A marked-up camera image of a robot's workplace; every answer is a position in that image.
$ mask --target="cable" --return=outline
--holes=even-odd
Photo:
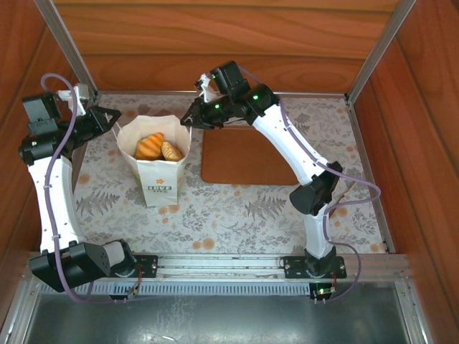
[[[251,78],[253,78],[253,80],[255,80],[256,82],[261,83],[261,81],[258,78],[256,78],[256,76],[254,76],[252,73],[247,71],[245,68],[240,67],[240,69],[243,72],[245,72],[245,74],[247,74]],[[369,181],[365,181],[363,179],[358,179],[358,178],[353,177],[353,176],[348,176],[347,174],[344,174],[342,172],[335,171],[334,169],[329,168],[328,166],[326,166],[326,165],[322,164],[320,161],[318,161],[318,159],[307,149],[307,147],[305,147],[303,145],[303,143],[301,142],[300,138],[295,134],[295,132],[290,127],[290,124],[288,123],[287,113],[285,111],[285,106],[283,104],[282,98],[280,98],[280,97],[279,97],[279,106],[280,106],[280,112],[282,114],[282,119],[283,119],[283,123],[284,123],[284,126],[285,126],[286,130],[290,133],[290,135],[292,136],[293,140],[295,140],[295,142],[303,149],[303,151],[308,155],[308,157],[317,166],[319,166],[323,170],[328,171],[328,172],[330,172],[330,173],[332,173],[332,174],[334,174],[336,176],[339,176],[341,178],[348,179],[350,181],[354,181],[354,182],[361,183],[361,184],[364,184],[366,186],[369,186],[370,188],[372,188],[372,189],[374,189],[376,191],[376,194],[374,196],[370,197],[369,199],[362,199],[362,200],[358,200],[358,201],[347,201],[347,202],[343,202],[343,203],[340,203],[340,204],[335,204],[333,206],[327,207],[325,209],[324,213],[323,213],[322,229],[323,229],[323,236],[325,237],[325,240],[327,242],[329,242],[330,244],[334,245],[334,246],[345,246],[345,247],[350,248],[355,253],[355,255],[357,257],[357,262],[359,264],[359,267],[357,269],[356,277],[355,277],[354,281],[351,283],[351,285],[349,286],[349,288],[346,289],[340,295],[338,295],[338,296],[336,296],[333,299],[328,301],[328,302],[334,302],[334,301],[339,300],[341,297],[346,295],[348,292],[350,292],[355,287],[357,282],[359,281],[360,274],[361,274],[361,257],[360,257],[360,254],[357,252],[357,250],[352,245],[347,244],[345,242],[333,242],[333,241],[330,240],[330,238],[328,237],[328,233],[327,233],[327,219],[328,219],[327,215],[330,213],[330,211],[332,211],[333,209],[336,209],[336,208],[338,208],[340,206],[350,206],[350,205],[364,204],[364,203],[367,203],[367,202],[375,201],[381,196],[381,189],[377,185],[375,185],[373,183],[370,183]]]
[[[57,230],[56,218],[55,218],[55,214],[54,214],[54,212],[52,210],[51,194],[49,192],[49,188],[51,188],[52,186],[49,184],[49,181],[51,179],[52,168],[53,168],[57,158],[59,158],[60,152],[65,147],[65,144],[67,143],[70,135],[72,134],[73,127],[75,126],[75,121],[77,119],[77,106],[76,106],[76,104],[77,104],[77,95],[76,95],[75,90],[73,89],[72,85],[70,84],[70,82],[68,82],[68,80],[65,79],[63,76],[55,74],[55,73],[47,73],[47,74],[42,76],[42,79],[41,79],[40,83],[41,83],[41,85],[42,85],[42,87],[43,87],[43,89],[45,91],[49,91],[48,87],[46,86],[46,79],[48,79],[49,77],[55,77],[55,78],[61,80],[63,83],[65,83],[65,85],[67,86],[67,88],[70,91],[70,94],[72,95],[72,100],[73,100],[73,104],[74,104],[73,109],[72,109],[72,118],[70,119],[69,127],[68,127],[67,131],[65,132],[65,135],[62,138],[62,141],[57,146],[56,151],[52,155],[51,160],[50,160],[49,165],[48,165],[47,170],[46,170],[46,174],[44,175],[44,186],[43,186],[44,200],[45,200],[47,212],[48,212],[48,215],[49,215],[49,222],[51,223],[52,238],[53,238],[54,243],[55,243],[55,259],[56,259],[57,273],[59,275],[60,282],[62,283],[62,286],[64,287],[65,292],[69,295],[70,299],[72,299],[72,301],[74,301],[76,303],[90,303],[90,304],[94,304],[94,305],[118,303],[118,302],[116,302],[116,300],[90,301],[89,297],[90,297],[90,293],[93,290],[93,282],[90,283],[90,286],[89,286],[87,294],[86,294],[86,298],[82,299],[80,296],[78,296],[78,294],[73,289],[70,288],[70,286],[67,283],[67,280],[65,279],[64,270],[62,268],[62,260],[61,260],[61,257],[60,257],[60,243],[59,243],[60,234],[59,234],[59,232]],[[136,286],[137,284],[140,285],[141,278],[142,278],[142,274],[140,273],[138,281],[136,282],[136,284],[134,286]]]

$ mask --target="black mounting bracket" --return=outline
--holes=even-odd
[[[142,278],[155,278],[158,272],[158,256],[152,254],[133,254],[135,266],[142,270]],[[110,277],[114,278],[137,278],[139,271],[132,265],[123,271],[112,271]]]
[[[286,256],[281,259],[286,279],[346,278],[343,257],[336,256],[336,248],[317,259],[306,252],[304,256]]]

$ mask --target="metal floor panel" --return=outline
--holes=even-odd
[[[160,296],[76,305],[40,295],[27,343],[408,343],[393,283],[361,283],[344,299]]]

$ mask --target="wooden wall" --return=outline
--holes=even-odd
[[[398,0],[56,0],[101,90],[193,90],[230,59],[274,90],[349,91]]]
[[[0,327],[8,311],[29,251],[40,234],[32,179],[18,154],[28,117],[21,99],[42,91],[40,78],[72,70],[33,0],[0,0]],[[62,89],[60,82],[48,85]]]
[[[436,343],[459,342],[459,6],[417,0],[355,110]]]

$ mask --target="floral tablecloth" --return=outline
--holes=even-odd
[[[100,105],[122,111],[125,125],[138,114],[182,116],[195,95],[104,95]],[[290,119],[311,145],[345,173],[363,168],[342,99],[285,98]],[[240,186],[201,180],[202,131],[192,136],[178,206],[145,206],[142,191],[112,133],[88,143],[75,189],[77,218],[90,242],[124,238],[135,252],[302,254],[301,215],[288,200],[295,186]],[[369,197],[367,187],[340,180],[333,201]],[[359,252],[384,251],[371,204],[337,209],[329,235]],[[337,247],[339,252],[350,252]]]

